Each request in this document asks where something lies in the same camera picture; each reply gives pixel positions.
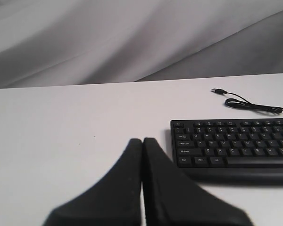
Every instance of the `keyboard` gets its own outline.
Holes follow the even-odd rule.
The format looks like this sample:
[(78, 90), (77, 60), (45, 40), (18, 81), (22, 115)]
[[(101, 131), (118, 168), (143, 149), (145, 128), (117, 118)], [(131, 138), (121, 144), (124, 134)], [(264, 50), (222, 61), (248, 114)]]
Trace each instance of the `keyboard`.
[(209, 183), (283, 185), (283, 118), (172, 120), (173, 161)]

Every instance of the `white table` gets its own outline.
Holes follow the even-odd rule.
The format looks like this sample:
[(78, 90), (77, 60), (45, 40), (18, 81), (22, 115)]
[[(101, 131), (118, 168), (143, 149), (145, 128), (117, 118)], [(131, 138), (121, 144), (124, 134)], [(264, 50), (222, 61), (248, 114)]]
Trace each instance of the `white table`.
[[(227, 108), (212, 88), (283, 107), (283, 74), (0, 89), (0, 226), (41, 225), (94, 185), (132, 137), (155, 137), (170, 155), (170, 120), (272, 117)], [(283, 225), (283, 187), (203, 188), (256, 226)]]

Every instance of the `usb cable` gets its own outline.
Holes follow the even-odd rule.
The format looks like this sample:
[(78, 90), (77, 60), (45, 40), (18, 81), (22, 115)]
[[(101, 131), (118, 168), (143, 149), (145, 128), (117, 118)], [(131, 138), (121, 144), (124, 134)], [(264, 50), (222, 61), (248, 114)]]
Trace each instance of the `usb cable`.
[(214, 93), (220, 94), (220, 95), (223, 95), (223, 94), (235, 95), (235, 96), (237, 96), (237, 97), (239, 97), (239, 98), (241, 98), (242, 100), (245, 101), (244, 102), (244, 101), (237, 100), (237, 99), (234, 99), (234, 98), (226, 99), (225, 105), (228, 106), (228, 107), (244, 109), (244, 110), (271, 112), (271, 113), (275, 113), (275, 114), (280, 114), (280, 113), (283, 112), (282, 107), (256, 105), (256, 104), (249, 102), (248, 100), (244, 99), (243, 97), (241, 97), (241, 96), (239, 96), (235, 93), (229, 93), (229, 92), (226, 92), (223, 89), (212, 89), (211, 91), (214, 92)]

